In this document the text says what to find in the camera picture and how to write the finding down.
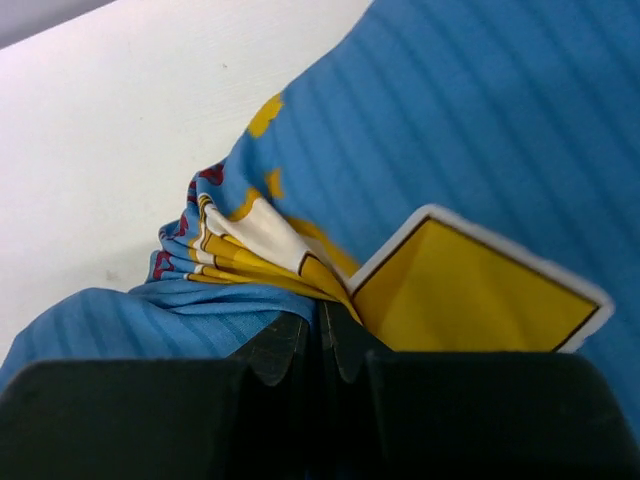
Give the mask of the blue Pikachu pillowcase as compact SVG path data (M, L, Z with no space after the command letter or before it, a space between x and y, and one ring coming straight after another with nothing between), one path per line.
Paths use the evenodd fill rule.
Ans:
M639 5L375 1L197 172L146 281L15 338L222 359L321 301L396 351L579 352L639 418Z

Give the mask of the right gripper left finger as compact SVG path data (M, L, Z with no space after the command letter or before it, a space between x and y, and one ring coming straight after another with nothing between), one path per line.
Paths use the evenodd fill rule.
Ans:
M309 326L229 358L51 360L1 396L5 479L301 479Z

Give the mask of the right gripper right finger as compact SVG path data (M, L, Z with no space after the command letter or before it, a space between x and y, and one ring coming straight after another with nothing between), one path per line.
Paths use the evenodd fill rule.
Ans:
M635 479L607 383L561 353L402 353L319 307L335 479Z

